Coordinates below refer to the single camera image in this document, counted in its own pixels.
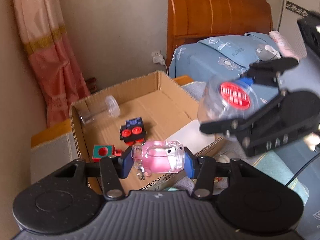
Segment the person's right hand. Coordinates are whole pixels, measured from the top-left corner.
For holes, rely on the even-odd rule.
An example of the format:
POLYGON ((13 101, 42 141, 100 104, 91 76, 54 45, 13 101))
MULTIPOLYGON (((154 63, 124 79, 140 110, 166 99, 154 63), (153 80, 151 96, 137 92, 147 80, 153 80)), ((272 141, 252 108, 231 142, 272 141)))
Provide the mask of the person's right hand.
POLYGON ((314 151, 320 144, 320 137, 315 133, 310 133, 304 138, 304 142, 311 151, 314 151))

